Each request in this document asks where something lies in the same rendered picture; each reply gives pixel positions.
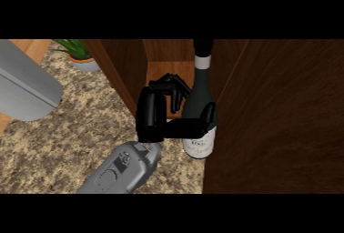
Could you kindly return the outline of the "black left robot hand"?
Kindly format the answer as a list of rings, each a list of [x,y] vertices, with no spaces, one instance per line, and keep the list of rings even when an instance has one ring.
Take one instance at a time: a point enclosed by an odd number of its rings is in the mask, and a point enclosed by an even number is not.
[[[179,75],[167,73],[151,80],[142,88],[138,110],[136,131],[142,143],[163,142],[166,138],[200,139],[213,129],[217,104],[207,100],[195,114],[167,121],[167,110],[174,114],[182,101],[191,99],[191,88]]]

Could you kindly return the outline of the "dark green wine bottle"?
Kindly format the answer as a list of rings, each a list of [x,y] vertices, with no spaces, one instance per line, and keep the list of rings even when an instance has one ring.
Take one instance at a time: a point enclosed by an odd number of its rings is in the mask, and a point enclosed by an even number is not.
[[[204,108],[208,103],[214,102],[210,89],[210,65],[213,52],[213,39],[195,39],[195,72],[194,86],[183,106],[182,118],[200,118],[205,115]],[[213,121],[207,127],[207,133],[197,139],[183,139],[183,149],[195,159],[207,158],[214,151],[216,133],[217,133],[217,109],[211,115]]]

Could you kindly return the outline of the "brown wooden cabinet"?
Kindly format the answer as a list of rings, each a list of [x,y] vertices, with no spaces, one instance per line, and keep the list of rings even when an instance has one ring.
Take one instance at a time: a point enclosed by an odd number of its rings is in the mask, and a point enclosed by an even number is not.
[[[136,110],[142,88],[167,73],[194,86],[194,42],[189,39],[92,39],[84,42],[101,70],[124,100]],[[210,89],[217,103],[217,121],[226,123],[250,116],[238,67],[247,41],[217,39],[213,44]]]

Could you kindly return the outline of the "dark brown cabinet door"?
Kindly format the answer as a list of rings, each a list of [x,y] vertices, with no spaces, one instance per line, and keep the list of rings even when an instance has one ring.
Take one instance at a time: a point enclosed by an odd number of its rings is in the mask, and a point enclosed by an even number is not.
[[[344,193],[344,40],[219,39],[205,193]]]

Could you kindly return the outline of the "green plant in white pot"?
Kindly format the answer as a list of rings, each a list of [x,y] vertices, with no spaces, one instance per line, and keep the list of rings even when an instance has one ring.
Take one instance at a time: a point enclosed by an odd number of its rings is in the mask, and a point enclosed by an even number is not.
[[[73,65],[84,72],[95,72],[99,70],[98,61],[93,58],[90,51],[81,39],[53,39],[64,48],[58,52],[68,55]]]

